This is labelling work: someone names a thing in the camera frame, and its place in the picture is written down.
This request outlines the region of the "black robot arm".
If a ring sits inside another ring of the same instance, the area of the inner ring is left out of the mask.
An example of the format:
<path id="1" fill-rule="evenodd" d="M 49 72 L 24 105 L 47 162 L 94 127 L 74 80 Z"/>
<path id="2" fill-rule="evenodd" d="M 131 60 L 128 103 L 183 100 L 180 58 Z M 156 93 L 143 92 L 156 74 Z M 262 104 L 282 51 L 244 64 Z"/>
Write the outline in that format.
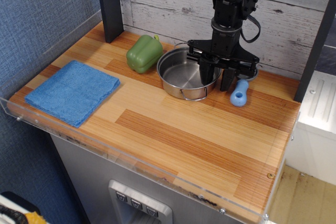
<path id="1" fill-rule="evenodd" d="M 223 70 L 221 91 L 227 91 L 235 77 L 243 74 L 253 78 L 257 73 L 259 58 L 245 50 L 239 43 L 245 36 L 242 25 L 250 20 L 256 26 L 259 22 L 251 16 L 258 0 L 213 0 L 215 10 L 211 21 L 213 29 L 210 40 L 189 40 L 189 59 L 197 61 L 202 84 L 209 84 L 214 69 Z"/>

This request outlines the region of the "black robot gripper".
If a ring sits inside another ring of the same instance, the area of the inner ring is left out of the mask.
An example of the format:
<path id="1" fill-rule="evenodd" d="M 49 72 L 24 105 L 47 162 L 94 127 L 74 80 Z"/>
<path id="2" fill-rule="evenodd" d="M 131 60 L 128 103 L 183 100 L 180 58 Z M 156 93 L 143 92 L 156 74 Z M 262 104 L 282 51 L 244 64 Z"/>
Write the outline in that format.
<path id="1" fill-rule="evenodd" d="M 201 83 L 213 81 L 214 69 L 224 69 L 220 90 L 228 91 L 235 76 L 252 77 L 257 70 L 259 58 L 245 50 L 239 43 L 240 29 L 224 32 L 214 29 L 210 40 L 189 40 L 188 57 L 197 61 Z"/>

